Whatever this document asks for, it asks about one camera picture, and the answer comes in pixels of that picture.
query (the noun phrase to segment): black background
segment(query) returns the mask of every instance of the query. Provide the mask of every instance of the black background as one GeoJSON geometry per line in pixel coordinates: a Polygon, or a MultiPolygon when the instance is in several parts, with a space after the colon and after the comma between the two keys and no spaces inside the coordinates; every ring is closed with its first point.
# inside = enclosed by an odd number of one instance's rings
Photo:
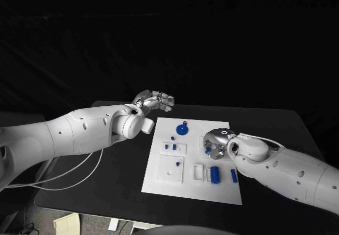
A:
{"type": "Polygon", "coordinates": [[[178,104],[289,109],[338,167],[338,5],[2,0],[0,109],[49,120],[146,89],[178,104]]]}

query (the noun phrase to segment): white board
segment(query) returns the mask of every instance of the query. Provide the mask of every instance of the white board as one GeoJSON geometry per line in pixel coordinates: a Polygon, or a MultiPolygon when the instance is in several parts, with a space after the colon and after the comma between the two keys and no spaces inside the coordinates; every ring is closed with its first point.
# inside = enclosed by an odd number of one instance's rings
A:
{"type": "MultiPolygon", "coordinates": [[[[242,205],[238,183],[234,183],[231,175],[231,169],[235,169],[232,160],[214,160],[202,154],[201,137],[204,137],[211,130],[218,128],[229,128],[228,122],[157,118],[142,192],[242,205]],[[183,121],[188,122],[189,132],[185,136],[180,136],[176,133],[176,127],[183,121]],[[186,154],[180,152],[179,156],[175,156],[173,151],[166,153],[163,149],[165,143],[185,144],[186,154]],[[173,182],[172,180],[166,180],[166,175],[162,176],[162,180],[157,179],[160,157],[167,157],[166,161],[172,162],[170,167],[173,168],[173,162],[178,161],[175,158],[182,159],[179,165],[183,169],[180,183],[175,183],[175,180],[173,182]],[[195,164],[204,165],[202,181],[195,180],[195,164]],[[219,168],[219,184],[206,184],[205,172],[206,168],[209,169],[212,166],[219,168]]],[[[167,169],[163,168],[160,172],[165,174],[167,172],[166,170],[167,169]]]]}

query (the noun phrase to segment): floor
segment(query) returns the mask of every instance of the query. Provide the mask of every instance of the floor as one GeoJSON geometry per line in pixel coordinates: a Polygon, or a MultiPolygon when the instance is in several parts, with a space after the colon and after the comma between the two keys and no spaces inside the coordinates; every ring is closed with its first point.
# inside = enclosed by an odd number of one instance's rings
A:
{"type": "MultiPolygon", "coordinates": [[[[39,230],[39,235],[55,235],[54,220],[69,215],[69,212],[55,211],[38,207],[33,204],[33,199],[28,203],[26,210],[17,213],[7,232],[16,232],[23,225],[33,223],[39,230]]],[[[117,231],[108,230],[110,218],[79,214],[81,235],[130,235],[133,229],[133,222],[120,220],[117,231]]]]}

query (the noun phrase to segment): cable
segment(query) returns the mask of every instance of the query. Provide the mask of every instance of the cable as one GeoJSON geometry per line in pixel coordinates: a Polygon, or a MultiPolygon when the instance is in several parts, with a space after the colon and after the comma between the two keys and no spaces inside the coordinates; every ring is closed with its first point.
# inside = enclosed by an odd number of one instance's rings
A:
{"type": "MultiPolygon", "coordinates": [[[[90,173],[90,175],[87,176],[87,178],[92,175],[92,173],[94,173],[94,171],[95,171],[95,169],[97,169],[100,163],[101,163],[101,157],[100,157],[97,166],[95,166],[92,172],[90,173]]],[[[87,178],[85,178],[81,182],[78,182],[75,185],[72,185],[72,186],[69,186],[69,187],[66,187],[66,188],[52,189],[52,188],[42,188],[42,187],[35,186],[35,185],[29,185],[29,186],[30,186],[30,187],[35,187],[35,188],[39,188],[39,189],[43,189],[43,190],[49,190],[49,191],[59,191],[59,190],[68,189],[68,188],[77,186],[78,184],[81,184],[81,183],[87,180],[87,178]]]]}
{"type": "Polygon", "coordinates": [[[120,230],[120,232],[118,232],[118,235],[121,234],[121,231],[123,231],[123,229],[124,229],[127,223],[129,223],[129,221],[126,222],[126,224],[124,224],[124,226],[123,226],[123,228],[121,228],[121,230],[120,230]]]}
{"type": "Polygon", "coordinates": [[[64,174],[61,174],[59,176],[56,176],[56,177],[54,177],[54,178],[51,178],[51,179],[48,179],[48,180],[42,180],[42,181],[39,181],[39,182],[30,183],[30,184],[15,184],[15,185],[9,185],[6,188],[19,188],[19,187],[30,186],[30,185],[38,185],[38,184],[41,184],[41,183],[45,183],[45,182],[48,182],[48,181],[51,181],[51,180],[58,179],[59,177],[65,176],[71,171],[74,171],[74,170],[82,165],[82,163],[88,160],[88,158],[91,157],[91,155],[92,155],[92,153],[88,155],[88,157],[87,157],[85,160],[79,163],[79,165],[78,165],[75,168],[72,168],[68,172],[65,172],[64,174]]]}
{"type": "Polygon", "coordinates": [[[263,139],[263,140],[266,140],[266,141],[270,141],[270,142],[273,142],[274,144],[277,144],[277,145],[280,146],[280,148],[284,148],[284,146],[283,146],[279,142],[276,142],[276,141],[273,141],[273,140],[270,140],[270,139],[266,139],[266,138],[263,138],[263,137],[257,137],[257,136],[253,136],[253,135],[248,135],[248,134],[245,134],[245,135],[250,136],[250,137],[263,139]]]}

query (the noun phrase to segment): robotic hand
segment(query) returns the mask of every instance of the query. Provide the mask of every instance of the robotic hand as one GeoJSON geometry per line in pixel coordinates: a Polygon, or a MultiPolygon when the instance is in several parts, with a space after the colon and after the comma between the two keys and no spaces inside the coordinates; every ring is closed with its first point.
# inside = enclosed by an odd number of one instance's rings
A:
{"type": "Polygon", "coordinates": [[[0,191],[39,162],[92,153],[133,139],[140,131],[150,134],[154,122],[144,116],[152,109],[172,110],[173,105],[172,96],[146,90],[133,104],[79,109],[46,122],[0,127],[0,191]]]}
{"type": "Polygon", "coordinates": [[[240,173],[283,196],[339,214],[339,170],[323,161],[225,128],[206,133],[204,147],[212,159],[229,157],[240,173]]]}

